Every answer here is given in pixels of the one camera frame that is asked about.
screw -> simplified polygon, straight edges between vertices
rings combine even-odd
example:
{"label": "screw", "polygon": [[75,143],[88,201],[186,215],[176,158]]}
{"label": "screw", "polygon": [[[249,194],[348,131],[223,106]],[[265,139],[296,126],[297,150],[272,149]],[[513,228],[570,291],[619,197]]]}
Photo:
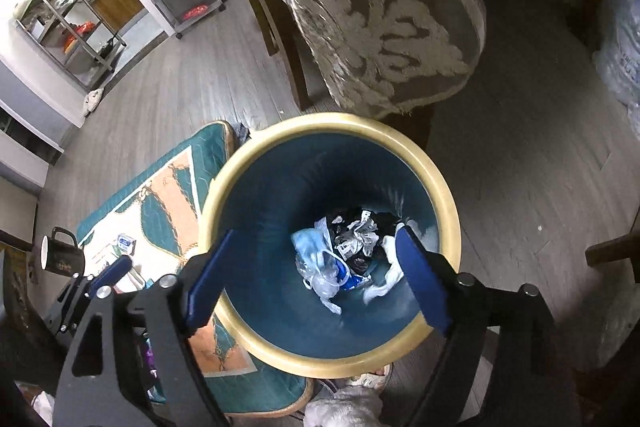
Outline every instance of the screw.
{"label": "screw", "polygon": [[95,293],[95,296],[98,299],[106,299],[109,295],[111,295],[111,287],[110,286],[100,286],[98,291]]}
{"label": "screw", "polygon": [[162,288],[171,288],[177,281],[178,278],[174,274],[168,273],[160,278],[160,286]]}
{"label": "screw", "polygon": [[458,284],[461,286],[471,287],[476,283],[476,278],[470,273],[459,273],[458,274]]}
{"label": "screw", "polygon": [[532,284],[524,283],[522,285],[522,291],[524,291],[524,295],[528,295],[529,297],[537,297],[540,295],[540,290],[537,286],[533,286]]}

red bag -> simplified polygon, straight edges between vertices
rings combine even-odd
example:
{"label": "red bag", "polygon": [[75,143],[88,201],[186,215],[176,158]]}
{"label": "red bag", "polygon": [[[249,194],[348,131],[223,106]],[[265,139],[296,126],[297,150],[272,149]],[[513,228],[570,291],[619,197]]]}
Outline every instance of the red bag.
{"label": "red bag", "polygon": [[207,11],[208,6],[206,4],[201,4],[200,6],[196,6],[195,8],[191,8],[187,13],[182,16],[182,20],[185,21],[190,19],[191,17],[195,17],[197,15],[201,15]]}
{"label": "red bag", "polygon": [[[94,27],[95,27],[95,22],[87,21],[84,24],[75,28],[75,30],[76,30],[76,33],[78,33],[78,35],[82,36],[85,33],[90,32],[92,29],[94,29]],[[70,34],[66,38],[65,44],[62,46],[62,50],[66,53],[69,47],[71,46],[71,44],[73,44],[75,40],[76,40],[76,36],[73,34]]]}

ceramic mug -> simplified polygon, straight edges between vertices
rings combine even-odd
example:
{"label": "ceramic mug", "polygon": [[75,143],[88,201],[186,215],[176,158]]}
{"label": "ceramic mug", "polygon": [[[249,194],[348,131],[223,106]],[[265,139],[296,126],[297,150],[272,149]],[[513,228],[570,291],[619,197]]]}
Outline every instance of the ceramic mug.
{"label": "ceramic mug", "polygon": [[[56,234],[59,232],[68,235],[74,243],[70,245],[57,240]],[[51,235],[42,238],[40,263],[43,270],[64,277],[71,277],[74,273],[84,274],[84,252],[78,248],[76,236],[62,227],[53,227]]]}

teal mat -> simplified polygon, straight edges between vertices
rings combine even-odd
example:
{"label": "teal mat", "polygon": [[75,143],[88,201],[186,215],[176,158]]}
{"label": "teal mat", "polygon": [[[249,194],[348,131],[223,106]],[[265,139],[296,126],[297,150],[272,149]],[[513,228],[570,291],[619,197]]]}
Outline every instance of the teal mat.
{"label": "teal mat", "polygon": [[[134,266],[142,263],[143,280],[156,280],[167,266],[178,271],[197,248],[197,220],[210,182],[233,152],[232,133],[226,123],[205,126],[80,223],[77,236],[88,266],[100,264],[95,259],[102,259],[107,240],[127,233],[136,240]],[[157,262],[150,263],[150,256],[156,256]],[[276,416],[302,407],[309,399],[311,380],[256,359],[236,344],[215,317],[195,337],[191,347],[224,413]]]}

trash can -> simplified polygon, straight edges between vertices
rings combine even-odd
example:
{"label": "trash can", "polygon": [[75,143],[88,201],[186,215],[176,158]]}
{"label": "trash can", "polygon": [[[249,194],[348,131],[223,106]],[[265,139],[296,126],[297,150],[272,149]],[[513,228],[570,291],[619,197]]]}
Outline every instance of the trash can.
{"label": "trash can", "polygon": [[291,233],[350,206],[436,227],[440,253],[458,270],[449,187],[416,144],[377,121],[341,113],[284,121],[256,133],[212,181],[200,250],[231,228],[250,245],[216,316],[258,359],[304,377],[350,377],[397,360],[431,332],[406,279],[366,306],[358,290],[338,293],[342,315],[303,284]]}

